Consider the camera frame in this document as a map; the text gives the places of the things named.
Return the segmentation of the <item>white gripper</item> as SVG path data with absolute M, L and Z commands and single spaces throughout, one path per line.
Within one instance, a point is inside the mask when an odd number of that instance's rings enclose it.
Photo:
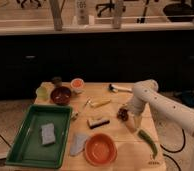
M 127 108 L 131 113 L 134 114 L 134 117 L 129 117 L 128 120 L 124 122 L 124 124 L 131 133 L 134 133 L 141 126 L 141 114 L 145 109 L 145 102 L 138 98 L 132 98 L 127 102 Z

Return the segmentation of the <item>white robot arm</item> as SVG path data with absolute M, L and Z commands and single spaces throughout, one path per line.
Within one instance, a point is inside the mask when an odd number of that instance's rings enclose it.
M 140 116 L 145 105 L 149 103 L 194 137 L 194 109 L 159 94 L 158 88 L 158 83 L 152 79 L 134 83 L 132 85 L 133 95 L 127 102 L 127 108 L 135 116 Z M 190 171 L 194 171 L 194 151 Z

